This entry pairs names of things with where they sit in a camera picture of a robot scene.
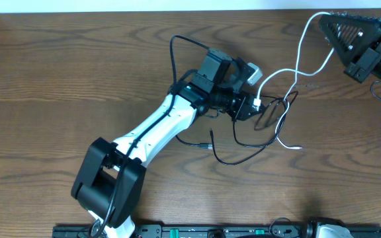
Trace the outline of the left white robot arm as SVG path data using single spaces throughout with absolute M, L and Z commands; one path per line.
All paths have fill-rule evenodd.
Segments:
M 226 113 L 232 120 L 259 114 L 264 107 L 243 86 L 253 86 L 262 75 L 253 63 L 208 50 L 200 68 L 188 70 L 173 83 L 161 106 L 139 126 L 112 142 L 96 139 L 71 189 L 72 197 L 95 218 L 89 235 L 131 236 L 131 213 L 151 160 L 210 109 Z

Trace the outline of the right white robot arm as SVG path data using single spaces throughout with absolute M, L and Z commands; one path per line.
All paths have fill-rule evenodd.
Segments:
M 369 75 L 378 78 L 370 86 L 373 93 L 381 84 L 381 18 L 331 13 L 320 18 L 319 28 L 345 66 L 344 74 L 358 83 Z

